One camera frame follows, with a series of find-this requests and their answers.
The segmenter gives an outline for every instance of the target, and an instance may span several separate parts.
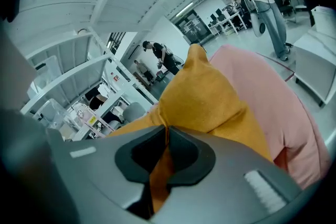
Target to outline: yellow sticker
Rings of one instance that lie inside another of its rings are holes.
[[[90,123],[91,125],[93,125],[95,121],[96,121],[96,117],[95,117],[95,116],[92,116],[91,120],[89,120],[89,123]]]

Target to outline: orange fabric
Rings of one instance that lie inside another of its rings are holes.
[[[199,45],[191,45],[184,68],[168,84],[158,105],[145,117],[110,136],[161,124],[231,139],[272,161],[265,136],[251,110],[239,100],[228,80],[208,62],[204,49]],[[163,194],[162,182],[173,173],[169,152],[166,151],[164,156],[151,175],[153,200],[156,198],[159,204],[167,197]]]

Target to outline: ceiling light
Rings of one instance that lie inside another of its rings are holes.
[[[181,10],[178,14],[177,17],[179,17],[187,8],[189,8],[193,3],[191,2],[189,5],[187,5],[183,10]]]

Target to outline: computer monitor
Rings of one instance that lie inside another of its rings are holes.
[[[220,16],[220,15],[223,14],[222,11],[221,11],[220,9],[216,10],[216,13],[217,13],[218,16]]]

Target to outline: pink fabric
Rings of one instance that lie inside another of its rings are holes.
[[[274,69],[253,52],[225,45],[210,59],[246,101],[275,163],[306,188],[325,175],[330,157],[317,125]]]

